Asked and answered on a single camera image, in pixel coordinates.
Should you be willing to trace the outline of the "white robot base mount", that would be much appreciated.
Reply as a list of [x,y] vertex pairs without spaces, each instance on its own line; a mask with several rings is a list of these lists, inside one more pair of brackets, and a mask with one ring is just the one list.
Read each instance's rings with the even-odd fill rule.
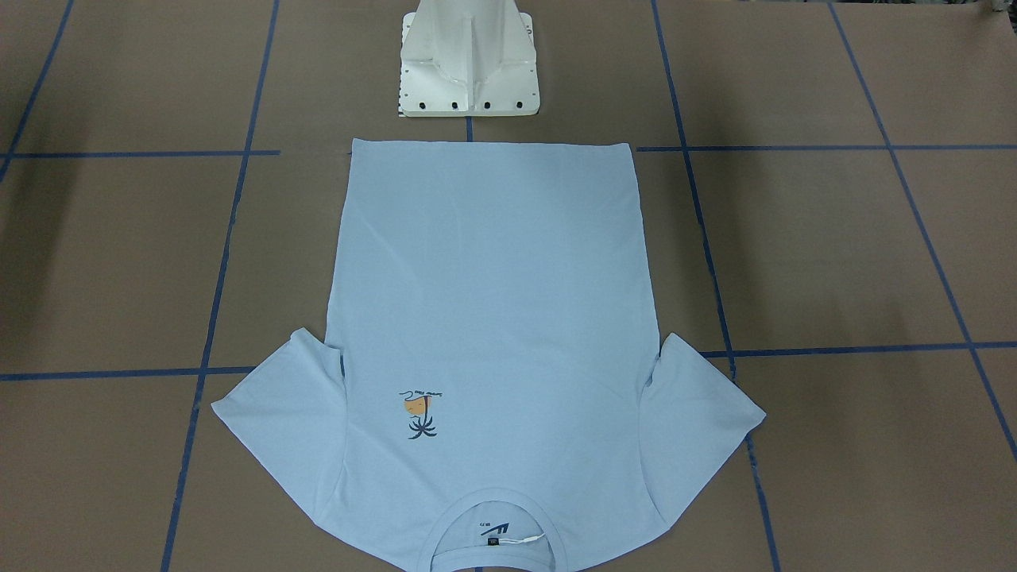
[[421,1],[400,31],[400,116],[539,113],[533,19],[516,1]]

